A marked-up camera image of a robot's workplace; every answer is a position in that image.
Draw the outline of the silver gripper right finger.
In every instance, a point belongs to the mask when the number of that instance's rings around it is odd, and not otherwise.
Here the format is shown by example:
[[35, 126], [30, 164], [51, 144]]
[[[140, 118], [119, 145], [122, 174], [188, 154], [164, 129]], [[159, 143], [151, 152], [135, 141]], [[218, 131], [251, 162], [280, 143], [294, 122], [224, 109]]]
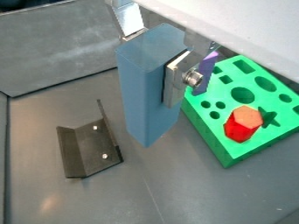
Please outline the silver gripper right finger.
[[194, 47], [183, 50], [164, 65], [163, 104], [172, 108], [184, 96], [186, 87], [198, 88], [203, 81], [203, 74], [196, 65], [220, 47], [215, 41], [203, 47], [203, 54]]

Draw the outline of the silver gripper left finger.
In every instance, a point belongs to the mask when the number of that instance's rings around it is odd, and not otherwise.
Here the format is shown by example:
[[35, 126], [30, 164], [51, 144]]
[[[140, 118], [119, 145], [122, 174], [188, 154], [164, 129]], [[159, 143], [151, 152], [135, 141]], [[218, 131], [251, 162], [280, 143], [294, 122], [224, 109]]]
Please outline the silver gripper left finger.
[[127, 42], [147, 31], [139, 4], [134, 0], [106, 0], [106, 4], [120, 40]]

